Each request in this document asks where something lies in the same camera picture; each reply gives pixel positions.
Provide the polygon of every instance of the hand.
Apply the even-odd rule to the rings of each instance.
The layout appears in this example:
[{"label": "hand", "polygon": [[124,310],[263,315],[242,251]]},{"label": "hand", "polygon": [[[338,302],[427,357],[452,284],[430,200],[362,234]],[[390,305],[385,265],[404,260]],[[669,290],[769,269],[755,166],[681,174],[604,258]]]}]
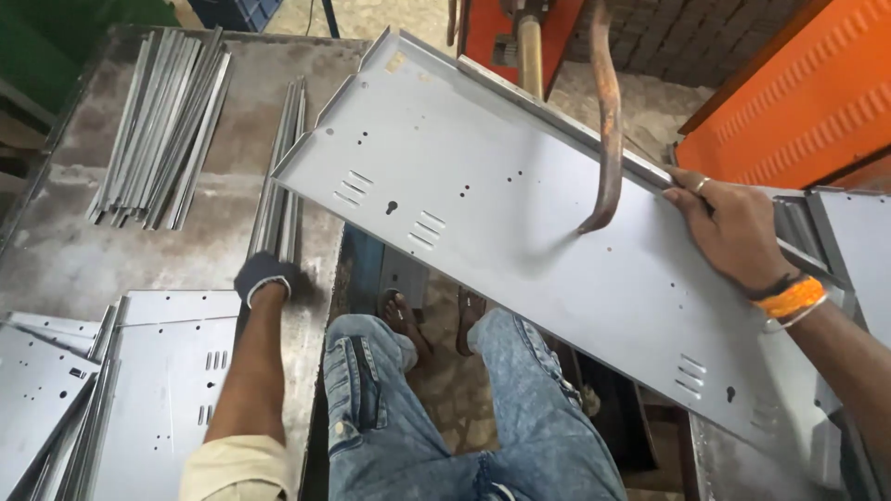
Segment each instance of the hand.
[{"label": "hand", "polygon": [[[669,188],[663,195],[681,211],[693,240],[716,270],[750,294],[798,275],[777,244],[773,203],[766,194],[711,179],[697,195],[693,190],[705,176],[681,168],[668,168],[668,173],[683,188]],[[710,216],[706,202],[714,209]]]},{"label": "hand", "polygon": [[292,291],[291,286],[298,283],[299,276],[300,268],[297,265],[279,262],[269,252],[258,252],[244,262],[241,271],[235,276],[235,290],[250,307],[251,299],[255,297],[259,299],[261,296],[265,298],[267,295],[281,294],[282,290],[274,287],[275,284],[280,284],[283,286],[283,299],[287,300]]}]

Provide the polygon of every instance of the shirt sleeve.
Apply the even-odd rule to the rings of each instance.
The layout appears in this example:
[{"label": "shirt sleeve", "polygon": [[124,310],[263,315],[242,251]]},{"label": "shirt sleeve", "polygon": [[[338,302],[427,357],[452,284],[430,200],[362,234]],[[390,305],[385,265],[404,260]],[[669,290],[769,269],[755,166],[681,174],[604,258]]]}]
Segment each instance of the shirt sleeve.
[{"label": "shirt sleeve", "polygon": [[202,445],[185,462],[180,501],[277,501],[288,499],[290,471],[282,444],[244,435]]}]

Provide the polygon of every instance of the concrete floor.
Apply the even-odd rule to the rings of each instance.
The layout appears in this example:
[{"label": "concrete floor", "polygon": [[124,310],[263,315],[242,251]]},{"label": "concrete floor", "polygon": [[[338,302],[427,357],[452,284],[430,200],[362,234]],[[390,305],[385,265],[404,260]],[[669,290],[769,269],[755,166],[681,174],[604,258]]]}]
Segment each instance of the concrete floor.
[{"label": "concrete floor", "polygon": [[[186,0],[174,0],[184,25],[195,26]],[[266,26],[266,33],[304,35],[307,33],[311,0],[282,0],[282,5]],[[455,56],[446,46],[446,7],[448,0],[333,0],[340,35],[344,38],[376,38],[391,26],[407,29],[442,52]],[[321,2],[312,7],[308,34],[329,35]],[[619,74],[622,94],[622,128],[625,147],[653,163],[667,162],[668,147],[681,136],[677,129],[714,92],[667,84],[653,77]],[[565,62],[560,68],[549,103],[595,130],[600,128],[596,86],[588,64]],[[431,272],[424,315],[423,333],[434,345],[435,363],[409,373],[407,379],[430,419],[443,434],[454,453],[498,448],[491,389],[486,367],[480,357],[461,357],[454,350],[458,325],[455,283]],[[671,479],[658,475],[626,476],[632,500],[683,499],[679,469],[676,467],[676,429],[654,427],[659,460],[668,464]],[[674,493],[654,492],[672,490]]]}]

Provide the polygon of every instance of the jeans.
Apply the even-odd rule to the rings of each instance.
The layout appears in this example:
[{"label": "jeans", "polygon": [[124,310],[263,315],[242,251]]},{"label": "jeans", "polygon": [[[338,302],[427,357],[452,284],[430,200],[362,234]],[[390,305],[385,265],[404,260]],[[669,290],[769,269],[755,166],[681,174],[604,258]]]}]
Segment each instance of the jeans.
[{"label": "jeans", "polygon": [[531,324],[494,309],[470,329],[501,450],[452,456],[405,381],[417,356],[377,317],[341,316],[323,362],[329,499],[625,499],[606,444]]}]

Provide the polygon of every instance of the black glove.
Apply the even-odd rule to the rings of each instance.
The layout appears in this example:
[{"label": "black glove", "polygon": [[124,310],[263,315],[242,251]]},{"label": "black glove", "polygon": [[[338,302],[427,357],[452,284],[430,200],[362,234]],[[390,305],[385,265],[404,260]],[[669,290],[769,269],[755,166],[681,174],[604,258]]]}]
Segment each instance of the black glove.
[{"label": "black glove", "polygon": [[297,283],[299,276],[300,268],[294,263],[282,263],[269,252],[258,252],[244,262],[241,271],[235,276],[235,291],[250,308],[250,298],[254,292],[270,282],[284,285],[288,289],[285,299],[288,299],[291,285]]}]

